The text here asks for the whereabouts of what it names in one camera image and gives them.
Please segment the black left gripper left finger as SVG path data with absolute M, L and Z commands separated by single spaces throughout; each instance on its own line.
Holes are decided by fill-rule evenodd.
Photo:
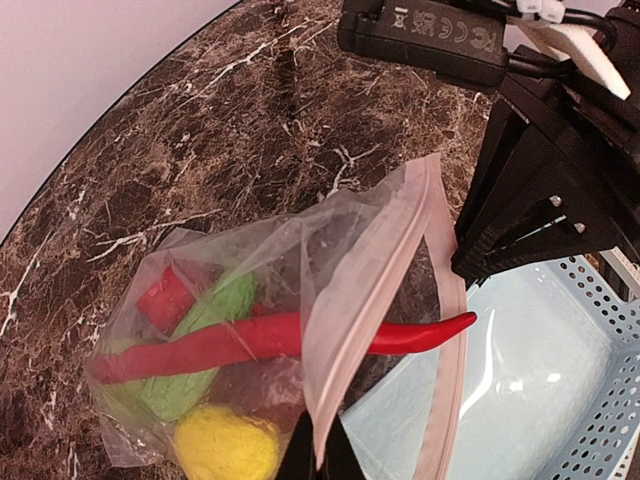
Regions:
M 316 480 L 313 425 L 308 413 L 302 413 L 295 426 L 279 467 L 279 480 Z

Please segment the dark red toy pepper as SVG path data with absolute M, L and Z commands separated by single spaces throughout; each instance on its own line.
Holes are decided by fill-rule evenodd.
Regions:
M 209 400 L 237 413 L 273 422 L 290 434 L 305 411 L 303 370 L 296 357 L 277 357 L 221 367 Z

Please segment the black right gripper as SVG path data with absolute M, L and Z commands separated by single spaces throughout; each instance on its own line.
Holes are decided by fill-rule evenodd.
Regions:
M 486 278 L 591 250 L 639 247 L 639 13 L 612 9 L 603 51 L 568 20 L 515 24 L 534 49 L 508 51 L 456 224 L 453 271 Z

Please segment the clear zip top bag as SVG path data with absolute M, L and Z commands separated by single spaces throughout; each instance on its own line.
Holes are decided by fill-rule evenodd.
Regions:
M 443 479 L 469 311 L 436 154 L 140 263 L 87 364 L 116 467 Z

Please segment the green toy bitter gourd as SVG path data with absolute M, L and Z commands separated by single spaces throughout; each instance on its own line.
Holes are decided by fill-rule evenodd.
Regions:
M 234 323 L 251 315 L 256 282 L 250 274 L 220 282 L 195 299 L 170 340 L 140 349 L 143 399 L 163 422 L 176 421 L 210 388 L 221 366 L 247 357 L 233 332 Z

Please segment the light blue plastic basket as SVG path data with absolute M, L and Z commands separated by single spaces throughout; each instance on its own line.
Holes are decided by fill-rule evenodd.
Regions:
M 614 479 L 639 430 L 639 303 L 584 258 L 469 291 L 451 479 Z

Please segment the red toy chili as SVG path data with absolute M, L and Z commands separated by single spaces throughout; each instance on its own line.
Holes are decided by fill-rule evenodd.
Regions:
M 367 353 L 404 355 L 429 351 L 463 332 L 476 319 L 475 313 L 466 312 L 432 324 L 384 322 L 373 339 L 366 342 Z M 240 320 L 234 323 L 233 332 L 247 349 L 247 357 L 230 364 L 253 358 L 299 356 L 302 352 L 300 314 L 297 312 Z M 89 362 L 88 371 L 95 380 L 104 384 L 145 379 L 136 361 L 140 358 L 140 349 L 153 344 L 158 343 L 134 345 L 119 354 L 99 354 Z

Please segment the bright red toy pepper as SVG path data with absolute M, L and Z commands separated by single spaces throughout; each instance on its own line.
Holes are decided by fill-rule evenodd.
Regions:
M 195 297 L 167 267 L 137 300 L 137 309 L 145 314 L 151 324 L 164 334 L 171 334 L 195 303 Z

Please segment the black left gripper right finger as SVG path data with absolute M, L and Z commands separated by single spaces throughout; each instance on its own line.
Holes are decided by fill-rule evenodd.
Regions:
M 355 455 L 339 416 L 331 425 L 326 442 L 323 463 L 317 478 L 321 480 L 365 480 L 365 475 Z

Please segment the yellow toy pepper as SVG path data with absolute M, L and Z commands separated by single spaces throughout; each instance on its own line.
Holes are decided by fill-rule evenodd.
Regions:
M 179 421 L 174 450 L 189 479 L 270 479 L 280 461 L 279 430 L 270 421 L 204 405 Z

